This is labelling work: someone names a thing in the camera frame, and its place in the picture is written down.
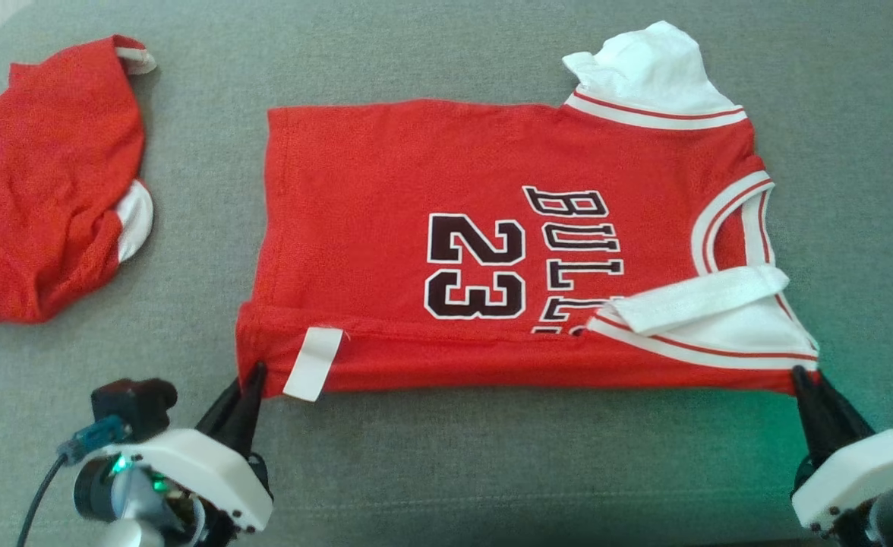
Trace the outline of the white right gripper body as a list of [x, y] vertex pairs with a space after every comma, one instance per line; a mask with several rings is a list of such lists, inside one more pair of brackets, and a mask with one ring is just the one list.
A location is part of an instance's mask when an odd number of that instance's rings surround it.
[[828, 532], [845, 512], [893, 491], [893, 429], [835, 451], [791, 496], [800, 525]]

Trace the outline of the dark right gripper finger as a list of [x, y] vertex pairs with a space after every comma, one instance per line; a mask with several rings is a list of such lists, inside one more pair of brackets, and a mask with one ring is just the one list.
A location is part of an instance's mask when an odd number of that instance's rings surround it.
[[826, 402], [824, 384], [803, 366], [793, 367], [790, 376], [808, 457], [813, 465], [822, 465], [836, 451], [836, 425]]
[[831, 407], [836, 425], [836, 451], [873, 436], [875, 430], [850, 401], [823, 374], [816, 372], [814, 376], [822, 381], [826, 402]]

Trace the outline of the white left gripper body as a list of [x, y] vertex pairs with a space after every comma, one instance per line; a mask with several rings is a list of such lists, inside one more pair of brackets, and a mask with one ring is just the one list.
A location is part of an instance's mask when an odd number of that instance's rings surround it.
[[196, 429], [110, 444], [82, 468], [82, 516], [133, 520], [142, 533], [203, 533], [220, 518], [234, 532], [263, 532], [272, 495], [237, 451]]

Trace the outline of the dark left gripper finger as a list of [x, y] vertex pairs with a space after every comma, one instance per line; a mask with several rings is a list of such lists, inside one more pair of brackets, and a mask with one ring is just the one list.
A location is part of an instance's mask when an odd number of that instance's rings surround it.
[[223, 443], [246, 460], [252, 454], [266, 378], [266, 364], [257, 362], [243, 382], [235, 380], [230, 387], [231, 402], [223, 423]]
[[232, 424], [238, 405], [241, 402], [241, 385], [237, 378], [230, 381], [228, 387], [218, 395], [210, 408], [201, 416], [196, 424], [197, 432], [210, 437], [219, 444], [224, 444], [233, 451], [238, 451], [238, 433]]

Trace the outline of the red Bulls 23 jersey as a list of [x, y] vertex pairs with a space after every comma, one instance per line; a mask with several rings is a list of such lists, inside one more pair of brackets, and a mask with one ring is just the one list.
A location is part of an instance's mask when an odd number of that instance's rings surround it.
[[775, 183], [699, 43], [659, 21], [563, 63], [558, 106], [270, 110], [241, 376], [305, 401], [818, 381], [766, 228]]

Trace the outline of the red white-trimmed shorts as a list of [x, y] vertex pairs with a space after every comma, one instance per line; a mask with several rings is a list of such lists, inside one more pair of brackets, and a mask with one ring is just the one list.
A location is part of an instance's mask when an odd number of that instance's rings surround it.
[[131, 77], [157, 67], [112, 35], [37, 65], [0, 93], [0, 323], [38, 324], [104, 287], [153, 228]]

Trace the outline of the grey sofa seat cushion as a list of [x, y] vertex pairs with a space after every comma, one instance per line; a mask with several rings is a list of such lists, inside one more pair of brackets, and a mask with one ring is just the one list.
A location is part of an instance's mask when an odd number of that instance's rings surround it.
[[[776, 186], [767, 228], [822, 370], [893, 427], [893, 0], [33, 0], [12, 62], [120, 33], [156, 204], [106, 287], [0, 325], [0, 547], [91, 391], [160, 377], [192, 426], [235, 377], [265, 232], [269, 108], [436, 97], [555, 105], [568, 53], [668, 21], [742, 105]], [[806, 536], [794, 399], [723, 390], [425, 389], [263, 403], [266, 532], [234, 547], [651, 547]]]

